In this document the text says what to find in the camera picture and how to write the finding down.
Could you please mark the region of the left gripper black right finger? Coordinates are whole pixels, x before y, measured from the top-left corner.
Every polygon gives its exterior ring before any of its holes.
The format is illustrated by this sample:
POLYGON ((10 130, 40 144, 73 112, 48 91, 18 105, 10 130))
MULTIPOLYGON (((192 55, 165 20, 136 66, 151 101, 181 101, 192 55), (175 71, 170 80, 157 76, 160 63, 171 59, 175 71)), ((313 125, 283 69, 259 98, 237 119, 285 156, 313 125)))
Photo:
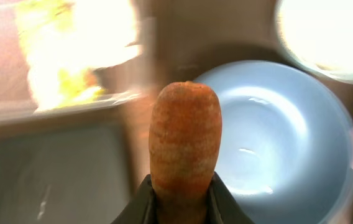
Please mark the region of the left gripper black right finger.
POLYGON ((254 224, 242 211, 216 172, 206 196, 206 224, 254 224))

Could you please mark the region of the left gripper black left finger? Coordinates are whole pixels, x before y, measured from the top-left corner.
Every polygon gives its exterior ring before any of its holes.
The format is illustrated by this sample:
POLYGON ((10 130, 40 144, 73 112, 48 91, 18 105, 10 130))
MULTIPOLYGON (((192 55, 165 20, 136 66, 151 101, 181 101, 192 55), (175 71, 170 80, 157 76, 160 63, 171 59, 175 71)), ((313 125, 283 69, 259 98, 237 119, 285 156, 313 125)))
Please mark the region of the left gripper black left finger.
POLYGON ((150 174, 146 175, 133 199, 111 224, 158 224, 150 174))

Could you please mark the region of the dark blue plate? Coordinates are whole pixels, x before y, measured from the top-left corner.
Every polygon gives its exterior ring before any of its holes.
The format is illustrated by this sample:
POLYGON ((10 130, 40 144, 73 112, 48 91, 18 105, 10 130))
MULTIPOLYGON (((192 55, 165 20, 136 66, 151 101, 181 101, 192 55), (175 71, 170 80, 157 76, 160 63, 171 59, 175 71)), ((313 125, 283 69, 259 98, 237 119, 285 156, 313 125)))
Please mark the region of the dark blue plate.
POLYGON ((219 98, 216 172, 255 223, 331 223, 353 196, 353 123, 322 83, 280 63, 247 60, 197 82, 219 98))

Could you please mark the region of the orange carrot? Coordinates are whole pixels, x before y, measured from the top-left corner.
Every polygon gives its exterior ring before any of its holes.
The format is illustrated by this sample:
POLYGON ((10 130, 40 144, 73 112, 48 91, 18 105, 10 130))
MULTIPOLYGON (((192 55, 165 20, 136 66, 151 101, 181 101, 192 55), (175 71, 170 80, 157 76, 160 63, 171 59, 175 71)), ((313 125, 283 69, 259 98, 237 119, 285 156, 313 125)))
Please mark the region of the orange carrot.
POLYGON ((159 223, 204 223, 221 133, 219 100, 209 86, 175 82, 160 92, 149 129, 159 223))

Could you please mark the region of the green yellow snack packet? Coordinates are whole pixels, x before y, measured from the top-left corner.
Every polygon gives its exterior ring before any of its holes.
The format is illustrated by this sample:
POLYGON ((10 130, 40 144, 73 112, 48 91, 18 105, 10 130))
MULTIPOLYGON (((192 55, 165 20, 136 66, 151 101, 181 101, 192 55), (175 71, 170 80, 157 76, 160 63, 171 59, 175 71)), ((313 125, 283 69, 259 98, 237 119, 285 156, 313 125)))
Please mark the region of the green yellow snack packet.
POLYGON ((130 0, 21 1, 15 13, 30 94, 40 111, 98 100, 106 89, 95 72, 142 52, 130 0))

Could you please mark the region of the light blue bowl with rice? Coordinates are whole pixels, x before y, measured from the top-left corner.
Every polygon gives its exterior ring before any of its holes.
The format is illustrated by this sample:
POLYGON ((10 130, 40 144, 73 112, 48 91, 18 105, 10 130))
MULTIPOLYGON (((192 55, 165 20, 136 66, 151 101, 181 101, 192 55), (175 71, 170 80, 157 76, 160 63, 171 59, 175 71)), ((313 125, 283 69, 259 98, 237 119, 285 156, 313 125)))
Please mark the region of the light blue bowl with rice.
POLYGON ((353 84, 353 0, 282 0, 275 33, 283 53, 320 77, 353 84))

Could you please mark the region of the clear plastic waste bin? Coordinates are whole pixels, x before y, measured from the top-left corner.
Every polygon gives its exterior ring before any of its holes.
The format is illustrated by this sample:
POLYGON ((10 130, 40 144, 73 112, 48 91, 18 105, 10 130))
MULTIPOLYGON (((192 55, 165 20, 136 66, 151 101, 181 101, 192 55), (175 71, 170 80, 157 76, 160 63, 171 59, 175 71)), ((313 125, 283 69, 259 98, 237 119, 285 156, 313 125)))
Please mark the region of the clear plastic waste bin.
POLYGON ((96 76, 106 94, 92 103, 40 111, 30 94, 27 80, 29 66, 19 46, 15 7, 21 1, 0 1, 0 125, 45 117, 65 116, 121 105, 144 94, 152 69, 154 51, 149 35, 154 17, 141 1, 132 1, 140 23, 138 44, 142 52, 123 64, 97 70, 96 76))

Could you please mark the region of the dark brown serving tray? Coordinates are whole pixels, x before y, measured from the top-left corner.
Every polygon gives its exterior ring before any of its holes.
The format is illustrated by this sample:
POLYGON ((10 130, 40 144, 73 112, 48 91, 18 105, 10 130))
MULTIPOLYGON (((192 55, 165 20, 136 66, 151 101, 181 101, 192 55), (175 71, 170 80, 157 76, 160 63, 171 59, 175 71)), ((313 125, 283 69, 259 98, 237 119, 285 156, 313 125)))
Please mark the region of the dark brown serving tray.
POLYGON ((192 80, 236 60, 294 64, 275 31, 277 1, 141 1, 140 5, 154 17, 149 35, 154 58, 143 97, 124 109, 133 188, 149 173, 149 119, 157 94, 165 85, 192 80))

